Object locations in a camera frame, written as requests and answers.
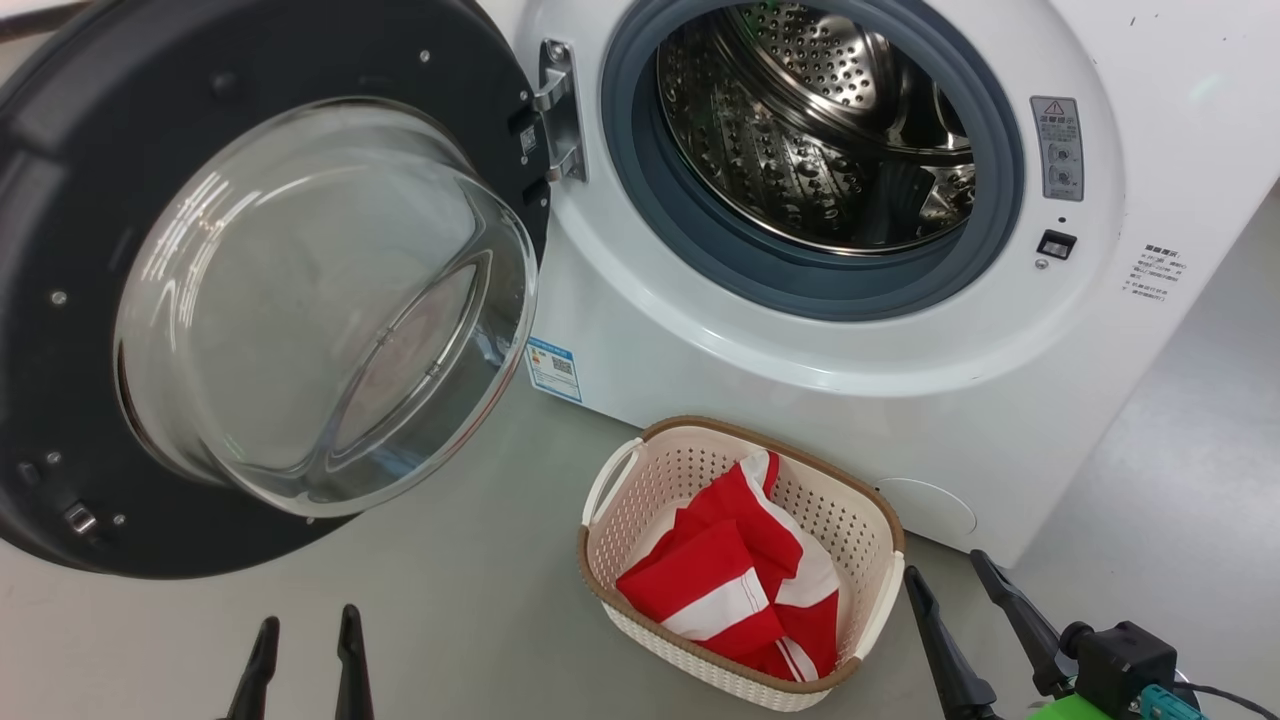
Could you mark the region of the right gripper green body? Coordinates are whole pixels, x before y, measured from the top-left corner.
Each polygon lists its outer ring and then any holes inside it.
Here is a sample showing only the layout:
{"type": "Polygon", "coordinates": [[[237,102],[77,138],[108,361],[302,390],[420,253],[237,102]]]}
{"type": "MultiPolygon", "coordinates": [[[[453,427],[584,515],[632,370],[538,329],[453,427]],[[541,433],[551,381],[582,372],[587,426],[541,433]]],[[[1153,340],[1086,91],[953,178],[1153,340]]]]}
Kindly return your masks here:
{"type": "Polygon", "coordinates": [[[1133,700],[1130,703],[1123,706],[1116,714],[1108,714],[1082,697],[1065,697],[1034,705],[1030,707],[1028,717],[1030,720],[1135,719],[1137,701],[1133,700]]]}

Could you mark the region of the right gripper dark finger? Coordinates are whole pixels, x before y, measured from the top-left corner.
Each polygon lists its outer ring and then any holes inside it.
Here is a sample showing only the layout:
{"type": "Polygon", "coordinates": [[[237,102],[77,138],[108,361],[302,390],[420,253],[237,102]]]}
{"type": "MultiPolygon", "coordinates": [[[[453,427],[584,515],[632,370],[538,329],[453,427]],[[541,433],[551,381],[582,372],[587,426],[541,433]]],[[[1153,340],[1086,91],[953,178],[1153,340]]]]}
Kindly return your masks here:
{"type": "Polygon", "coordinates": [[[970,562],[989,601],[1000,607],[1032,666],[1037,692],[1064,698],[1073,693],[1076,661],[1060,647],[1060,633],[1048,619],[1016,588],[983,550],[970,552],[970,562]]]}
{"type": "Polygon", "coordinates": [[[905,568],[904,585],[925,651],[931,676],[946,719],[996,719],[997,696],[979,678],[946,628],[941,607],[915,566],[905,568]]]}

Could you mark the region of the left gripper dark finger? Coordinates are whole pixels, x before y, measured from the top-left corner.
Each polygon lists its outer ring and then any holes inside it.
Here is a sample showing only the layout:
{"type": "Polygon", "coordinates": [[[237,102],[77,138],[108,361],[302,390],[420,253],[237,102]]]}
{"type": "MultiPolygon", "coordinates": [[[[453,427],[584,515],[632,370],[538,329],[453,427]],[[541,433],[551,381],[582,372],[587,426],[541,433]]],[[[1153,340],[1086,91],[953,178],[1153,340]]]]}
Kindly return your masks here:
{"type": "Polygon", "coordinates": [[[276,670],[280,621],[265,618],[259,628],[225,719],[265,719],[268,688],[276,670]]]}
{"type": "Polygon", "coordinates": [[[360,610],[353,603],[347,603],[342,610],[337,656],[340,660],[340,678],[335,719],[374,719],[364,625],[360,610]]]}

